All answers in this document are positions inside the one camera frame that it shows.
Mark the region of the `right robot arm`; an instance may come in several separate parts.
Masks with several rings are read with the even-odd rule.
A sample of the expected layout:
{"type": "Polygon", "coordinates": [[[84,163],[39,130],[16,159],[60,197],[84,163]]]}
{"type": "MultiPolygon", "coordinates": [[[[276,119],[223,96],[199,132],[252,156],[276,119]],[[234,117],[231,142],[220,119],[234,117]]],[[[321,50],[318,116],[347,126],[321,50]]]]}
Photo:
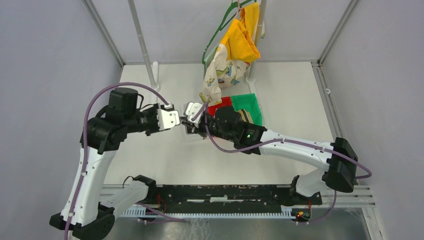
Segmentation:
{"type": "Polygon", "coordinates": [[[243,121],[231,106],[219,108],[211,116],[202,104],[196,104],[180,119],[188,134],[209,138],[222,152],[277,156],[315,167],[294,177],[288,196],[295,204],[326,189],[342,193],[354,190],[358,157],[344,138],[337,137],[333,142],[292,138],[243,121]]]}

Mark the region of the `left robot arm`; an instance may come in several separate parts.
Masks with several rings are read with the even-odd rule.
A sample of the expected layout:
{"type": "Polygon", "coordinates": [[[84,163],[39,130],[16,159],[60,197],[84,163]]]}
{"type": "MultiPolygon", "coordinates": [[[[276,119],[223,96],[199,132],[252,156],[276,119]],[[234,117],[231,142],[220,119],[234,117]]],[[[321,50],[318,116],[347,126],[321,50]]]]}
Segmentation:
{"type": "Polygon", "coordinates": [[[108,104],[85,122],[78,172],[68,202],[49,221],[52,227],[64,231],[65,239],[102,240],[129,207],[156,200],[156,181],[143,175],[135,176],[110,200],[100,200],[107,171],[121,143],[131,133],[149,136],[160,130],[158,113],[163,106],[138,107],[141,98],[132,88],[117,87],[109,93],[108,104]]]}

